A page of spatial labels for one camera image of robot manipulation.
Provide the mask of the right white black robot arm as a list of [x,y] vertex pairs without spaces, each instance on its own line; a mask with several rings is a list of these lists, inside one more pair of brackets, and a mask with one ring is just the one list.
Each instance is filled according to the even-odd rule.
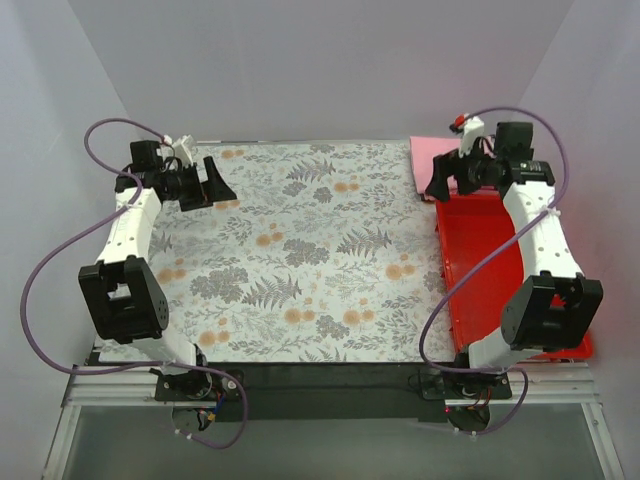
[[484,122],[462,114],[450,126],[459,146],[434,157],[426,194],[451,198],[454,181],[461,195],[495,190],[509,215],[513,236],[480,260],[448,292],[453,297],[484,267],[517,247],[523,269],[521,285],[501,310],[499,325],[463,348],[442,370],[492,374],[544,353],[577,348],[603,300],[602,283],[588,278],[566,241],[557,204],[564,194],[552,168],[534,157],[534,129],[529,122],[500,122],[491,146]]

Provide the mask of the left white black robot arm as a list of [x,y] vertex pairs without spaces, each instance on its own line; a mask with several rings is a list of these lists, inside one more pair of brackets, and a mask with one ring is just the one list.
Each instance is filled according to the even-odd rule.
[[212,158],[199,167],[195,141],[185,135],[163,155],[157,141],[130,145],[131,163],[116,178],[115,200],[122,215],[112,223],[95,264],[80,269],[78,279],[99,337],[131,346],[158,362],[163,384],[188,399],[214,389],[204,371],[206,357],[170,323],[169,302],[148,264],[155,220],[166,202],[181,211],[208,208],[236,199]]

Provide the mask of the pink t shirt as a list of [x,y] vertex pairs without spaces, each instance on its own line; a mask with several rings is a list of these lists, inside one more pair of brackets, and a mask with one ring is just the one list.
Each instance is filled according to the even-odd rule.
[[433,158],[457,150],[460,141],[453,138],[411,136],[409,155],[412,175],[420,170],[433,169]]

